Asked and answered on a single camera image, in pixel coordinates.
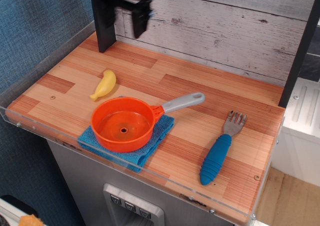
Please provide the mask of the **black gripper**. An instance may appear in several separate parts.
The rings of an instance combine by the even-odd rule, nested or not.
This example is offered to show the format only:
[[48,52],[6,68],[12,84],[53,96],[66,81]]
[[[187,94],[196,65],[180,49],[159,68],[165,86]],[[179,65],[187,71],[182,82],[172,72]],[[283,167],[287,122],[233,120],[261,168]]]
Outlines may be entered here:
[[146,30],[150,19],[152,0],[96,0],[98,28],[108,28],[116,21],[116,7],[132,12],[133,35],[138,39]]

